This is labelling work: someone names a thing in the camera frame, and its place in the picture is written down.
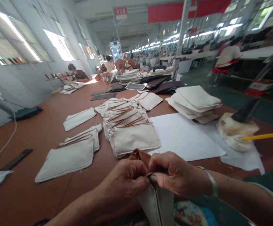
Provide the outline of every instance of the hand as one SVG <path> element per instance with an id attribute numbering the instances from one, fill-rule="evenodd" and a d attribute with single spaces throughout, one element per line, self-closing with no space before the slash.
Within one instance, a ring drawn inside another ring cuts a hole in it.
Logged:
<path id="1" fill-rule="evenodd" d="M 148 187 L 150 180 L 144 177 L 146 174 L 148 169 L 142 161 L 124 159 L 93 191 L 108 210 L 115 212 Z"/>
<path id="2" fill-rule="evenodd" d="M 186 198 L 212 194 L 212 183 L 207 173 L 187 163 L 177 154 L 154 153 L 149 162 L 149 171 L 155 172 L 160 166 L 168 169 L 169 175 L 154 173 L 150 179 L 157 182 L 161 188 Z"/>

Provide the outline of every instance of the stool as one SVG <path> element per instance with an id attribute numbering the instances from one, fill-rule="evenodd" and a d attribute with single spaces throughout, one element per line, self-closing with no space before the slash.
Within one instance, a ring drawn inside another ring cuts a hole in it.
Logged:
<path id="1" fill-rule="evenodd" d="M 214 79 L 212 78 L 213 75 L 211 76 L 211 79 L 210 79 L 210 81 L 208 83 L 208 86 L 216 87 L 216 86 L 218 86 L 217 80 L 218 80 L 219 75 L 227 73 L 229 71 L 229 69 L 221 70 L 221 69 L 215 67 L 215 68 L 213 68 L 212 71 L 213 71 L 213 74 L 216 74 L 216 76 L 215 76 Z"/>

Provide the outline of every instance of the glue pot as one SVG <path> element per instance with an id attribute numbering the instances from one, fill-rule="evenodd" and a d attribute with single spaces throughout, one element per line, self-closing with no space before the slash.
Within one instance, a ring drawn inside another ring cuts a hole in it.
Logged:
<path id="1" fill-rule="evenodd" d="M 246 152 L 254 147 L 253 141 L 245 141 L 242 137 L 253 136 L 259 130 L 252 117 L 260 100 L 260 98 L 250 100 L 235 114 L 224 113 L 217 122 L 221 137 L 236 151 Z"/>

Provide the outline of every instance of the yellow pencil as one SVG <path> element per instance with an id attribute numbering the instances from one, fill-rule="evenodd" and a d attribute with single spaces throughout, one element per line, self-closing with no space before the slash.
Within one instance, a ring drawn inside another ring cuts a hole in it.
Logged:
<path id="1" fill-rule="evenodd" d="M 252 137 L 243 137 L 242 139 L 245 141 L 249 141 L 249 140 L 259 140 L 259 139 L 266 139 L 266 138 L 272 138 L 272 137 L 273 137 L 273 133 L 268 133 L 268 134 L 256 135 Z"/>

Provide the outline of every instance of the white shirt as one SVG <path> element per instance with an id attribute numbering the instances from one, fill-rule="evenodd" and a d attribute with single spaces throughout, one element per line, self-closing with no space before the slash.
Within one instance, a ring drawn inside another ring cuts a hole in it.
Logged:
<path id="1" fill-rule="evenodd" d="M 211 44 L 207 44 L 205 47 L 203 47 L 203 51 L 210 51 L 211 50 Z"/>
<path id="2" fill-rule="evenodd" d="M 216 65 L 220 65 L 219 67 L 230 66 L 231 64 L 228 62 L 232 61 L 233 59 L 237 59 L 241 56 L 242 54 L 240 52 L 239 46 L 228 46 L 220 54 Z"/>
<path id="3" fill-rule="evenodd" d="M 106 68 L 107 68 L 107 71 L 113 71 L 114 69 L 115 69 L 115 65 L 114 65 L 114 63 L 113 62 L 107 62 L 107 63 L 105 63 L 105 65 L 106 65 Z"/>

